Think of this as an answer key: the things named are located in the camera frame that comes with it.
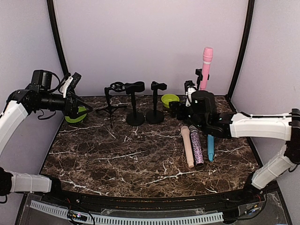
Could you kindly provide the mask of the beige microphone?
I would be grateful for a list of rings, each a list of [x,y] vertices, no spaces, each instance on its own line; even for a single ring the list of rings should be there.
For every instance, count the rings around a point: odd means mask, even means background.
[[[184,142],[184,148],[185,148],[185,154],[187,159],[187,164],[189,168],[194,167],[194,158],[193,158],[193,152],[192,152],[192,146],[190,141],[190,131],[187,126],[182,126],[180,129],[181,136],[183,138]]]

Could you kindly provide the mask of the blue microphone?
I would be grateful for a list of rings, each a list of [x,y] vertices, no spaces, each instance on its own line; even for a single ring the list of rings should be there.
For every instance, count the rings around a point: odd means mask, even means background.
[[[207,153],[210,162],[214,160],[214,137],[212,135],[207,136]]]

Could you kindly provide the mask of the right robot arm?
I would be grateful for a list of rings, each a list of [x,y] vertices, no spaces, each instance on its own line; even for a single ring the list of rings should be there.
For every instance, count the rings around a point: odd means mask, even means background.
[[[214,94],[203,90],[189,94],[184,103],[172,101],[169,107],[172,117],[186,120],[206,135],[223,139],[274,138],[285,142],[266,165],[250,176],[250,185],[239,194],[243,203],[250,203],[256,198],[257,190],[300,163],[300,111],[297,108],[275,115],[218,113]]]

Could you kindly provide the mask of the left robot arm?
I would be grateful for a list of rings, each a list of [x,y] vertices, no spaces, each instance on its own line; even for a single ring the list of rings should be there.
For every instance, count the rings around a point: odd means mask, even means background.
[[[3,151],[24,121],[38,111],[62,112],[71,119],[80,118],[92,112],[92,106],[75,94],[75,87],[81,79],[79,73],[66,74],[58,79],[52,88],[56,74],[46,70],[35,70],[31,82],[24,89],[13,91],[7,98],[0,114],[0,150]],[[60,181],[51,176],[13,172],[0,169],[0,195],[10,193],[47,193],[55,204],[66,201],[66,193],[60,190]]]

